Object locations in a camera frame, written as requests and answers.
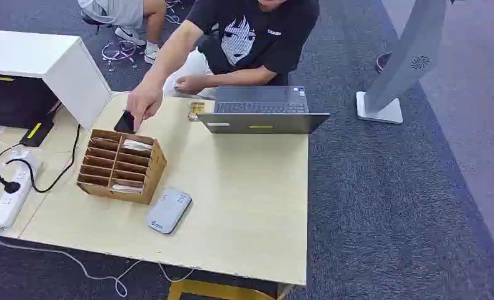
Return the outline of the person's right hand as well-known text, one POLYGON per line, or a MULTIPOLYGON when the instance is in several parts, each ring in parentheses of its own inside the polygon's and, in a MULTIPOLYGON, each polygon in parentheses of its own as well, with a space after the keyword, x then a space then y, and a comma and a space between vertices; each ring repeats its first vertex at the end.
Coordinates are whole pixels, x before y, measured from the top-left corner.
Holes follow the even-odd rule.
POLYGON ((133 130, 137 131, 142 122, 153 117, 163 100, 163 83, 144 78, 128 95, 126 110, 133 117, 133 130))

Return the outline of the person's left hand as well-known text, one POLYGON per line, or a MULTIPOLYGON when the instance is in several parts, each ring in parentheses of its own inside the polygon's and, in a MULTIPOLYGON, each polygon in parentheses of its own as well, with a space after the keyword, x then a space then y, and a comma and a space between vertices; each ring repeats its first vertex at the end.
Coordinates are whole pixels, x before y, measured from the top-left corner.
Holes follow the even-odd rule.
POLYGON ((185 94, 198 94, 208 86, 207 75, 187 75, 175 81, 176 91, 185 94))

